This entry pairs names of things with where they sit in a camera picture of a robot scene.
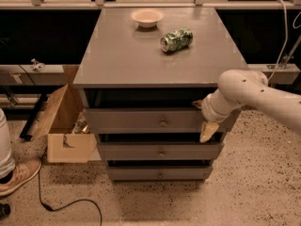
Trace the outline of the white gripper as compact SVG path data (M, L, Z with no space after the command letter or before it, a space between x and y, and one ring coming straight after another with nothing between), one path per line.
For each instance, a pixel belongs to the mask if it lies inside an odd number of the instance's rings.
M192 106L201 109L206 121L201 125L199 141L207 142L234 109L234 102L226 99L221 92L214 92L205 97L203 101L196 100Z

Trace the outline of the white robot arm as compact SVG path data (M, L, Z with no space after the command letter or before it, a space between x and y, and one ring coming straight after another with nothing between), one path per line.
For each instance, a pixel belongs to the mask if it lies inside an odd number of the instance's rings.
M207 142L231 112L245 105L301 134L301 96L268 86L264 73L229 70L218 79L218 89L192 103L201 110L204 122L199 141Z

